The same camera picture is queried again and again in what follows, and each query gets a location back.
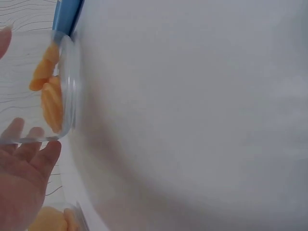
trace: skin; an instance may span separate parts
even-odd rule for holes
[[[12,38],[10,27],[0,31],[0,58]],[[1,137],[18,137],[24,120],[15,118]],[[29,136],[42,136],[41,128],[32,128]],[[41,143],[0,145],[0,231],[24,231],[38,214],[45,197],[48,178],[56,164],[61,144]]]

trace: peach slice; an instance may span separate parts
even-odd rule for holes
[[[52,76],[54,64],[49,60],[43,59],[33,73],[33,79],[30,82],[29,89],[33,91],[41,90],[44,83]]]
[[[52,42],[43,55],[43,59],[49,60],[54,65],[59,62],[60,53],[59,47],[56,43]]]
[[[52,76],[48,82],[50,84],[52,84],[56,89],[57,91],[59,91],[61,93],[61,81],[60,81],[60,77],[59,76]]]
[[[67,231],[78,231],[79,225],[75,220],[75,215],[72,209],[66,208],[64,209],[64,218],[67,222]]]
[[[28,231],[67,231],[64,214],[53,207],[43,207]]]
[[[62,130],[63,105],[61,91],[51,83],[45,83],[42,88],[41,106],[46,123],[54,133]]]

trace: glass jar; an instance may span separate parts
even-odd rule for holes
[[[0,59],[0,144],[53,141],[69,132],[78,54],[61,32],[13,33]]]

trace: white wall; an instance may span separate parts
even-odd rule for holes
[[[70,140],[110,230],[307,230],[307,4],[85,1]]]

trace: blue handle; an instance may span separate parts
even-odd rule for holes
[[[75,29],[83,0],[58,0],[52,29],[71,36]]]

